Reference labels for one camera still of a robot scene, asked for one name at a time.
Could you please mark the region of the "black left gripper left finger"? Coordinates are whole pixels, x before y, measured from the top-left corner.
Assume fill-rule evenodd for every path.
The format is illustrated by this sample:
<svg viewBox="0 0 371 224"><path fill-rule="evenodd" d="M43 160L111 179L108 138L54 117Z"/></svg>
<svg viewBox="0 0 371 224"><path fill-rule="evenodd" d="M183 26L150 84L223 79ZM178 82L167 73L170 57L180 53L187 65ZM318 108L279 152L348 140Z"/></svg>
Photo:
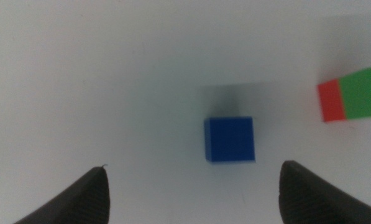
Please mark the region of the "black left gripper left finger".
<svg viewBox="0 0 371 224"><path fill-rule="evenodd" d="M108 224L110 204L107 172L94 167L16 224Z"/></svg>

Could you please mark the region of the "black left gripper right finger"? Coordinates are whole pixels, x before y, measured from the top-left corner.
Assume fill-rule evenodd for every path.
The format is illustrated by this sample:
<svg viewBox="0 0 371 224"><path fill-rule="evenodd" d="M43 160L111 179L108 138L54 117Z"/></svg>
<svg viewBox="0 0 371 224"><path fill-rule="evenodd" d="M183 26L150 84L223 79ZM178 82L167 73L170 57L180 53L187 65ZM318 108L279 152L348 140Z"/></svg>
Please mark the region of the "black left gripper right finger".
<svg viewBox="0 0 371 224"><path fill-rule="evenodd" d="M282 164L279 210L284 223L371 223L371 206L296 161Z"/></svg>

